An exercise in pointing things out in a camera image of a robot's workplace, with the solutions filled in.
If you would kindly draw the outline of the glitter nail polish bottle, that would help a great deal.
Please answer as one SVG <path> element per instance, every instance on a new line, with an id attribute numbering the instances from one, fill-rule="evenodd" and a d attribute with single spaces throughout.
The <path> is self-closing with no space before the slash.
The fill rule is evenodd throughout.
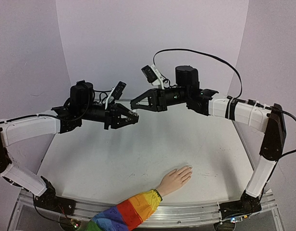
<path id="1" fill-rule="evenodd" d="M 138 117 L 138 113 L 137 113 L 137 112 L 129 111 L 129 114 L 130 114 L 132 117 Z"/>

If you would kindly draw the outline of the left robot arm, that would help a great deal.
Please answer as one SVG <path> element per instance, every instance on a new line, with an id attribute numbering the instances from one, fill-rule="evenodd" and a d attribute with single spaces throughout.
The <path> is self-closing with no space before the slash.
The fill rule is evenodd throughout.
<path id="1" fill-rule="evenodd" d="M 83 120 L 103 123 L 106 130 L 136 124 L 138 114 L 116 102 L 125 86 L 119 82 L 110 90 L 105 103 L 98 103 L 93 84 L 81 80 L 70 88 L 70 96 L 64 105 L 52 108 L 54 114 L 25 115 L 0 121 L 0 177 L 31 192 L 48 210 L 55 210 L 59 199 L 52 184 L 20 167 L 9 156 L 7 147 L 43 135 L 71 132 L 81 127 Z"/>

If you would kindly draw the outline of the rainbow sleeve forearm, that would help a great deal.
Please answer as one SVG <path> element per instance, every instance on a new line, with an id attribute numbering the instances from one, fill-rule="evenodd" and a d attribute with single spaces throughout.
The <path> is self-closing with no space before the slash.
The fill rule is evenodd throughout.
<path id="1" fill-rule="evenodd" d="M 162 197 L 155 190 L 134 195 L 96 214 L 86 231 L 132 231 L 146 221 L 158 208 Z"/>

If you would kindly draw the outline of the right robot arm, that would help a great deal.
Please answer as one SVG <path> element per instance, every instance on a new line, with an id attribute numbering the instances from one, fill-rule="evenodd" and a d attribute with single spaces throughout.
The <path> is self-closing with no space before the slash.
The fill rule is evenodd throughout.
<path id="1" fill-rule="evenodd" d="M 167 111 L 168 106 L 185 103 L 187 109 L 200 115 L 225 118 L 248 125 L 264 133 L 259 152 L 259 162 L 239 200 L 221 203 L 221 220 L 234 223 L 238 218 L 261 211 L 261 199 L 283 153 L 286 139 L 284 115 L 279 104 L 267 106 L 254 100 L 241 100 L 221 96 L 216 90 L 200 89 L 198 70 L 181 65 L 175 69 L 176 86 L 165 88 L 165 78 L 154 65 L 146 65 L 141 71 L 154 87 L 131 100 L 132 109 L 153 112 Z"/>

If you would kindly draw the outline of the mannequin hand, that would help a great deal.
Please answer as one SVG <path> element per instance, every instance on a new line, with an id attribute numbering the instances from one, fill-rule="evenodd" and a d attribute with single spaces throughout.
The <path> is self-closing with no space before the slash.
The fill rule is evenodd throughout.
<path id="1" fill-rule="evenodd" d="M 163 177 L 156 191 L 161 197 L 167 196 L 182 188 L 191 179 L 192 173 L 190 166 L 174 169 Z"/>

